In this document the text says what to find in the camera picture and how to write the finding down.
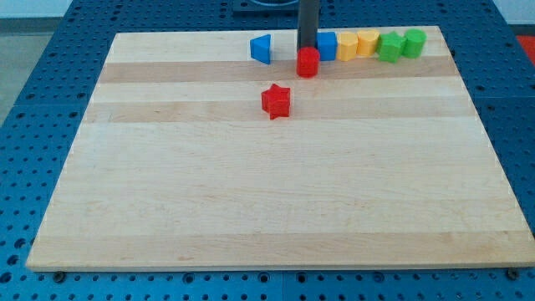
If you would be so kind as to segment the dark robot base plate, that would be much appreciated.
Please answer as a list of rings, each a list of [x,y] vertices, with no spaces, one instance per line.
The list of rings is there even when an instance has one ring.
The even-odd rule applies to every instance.
[[[299,0],[232,0],[232,14],[236,16],[295,13]]]

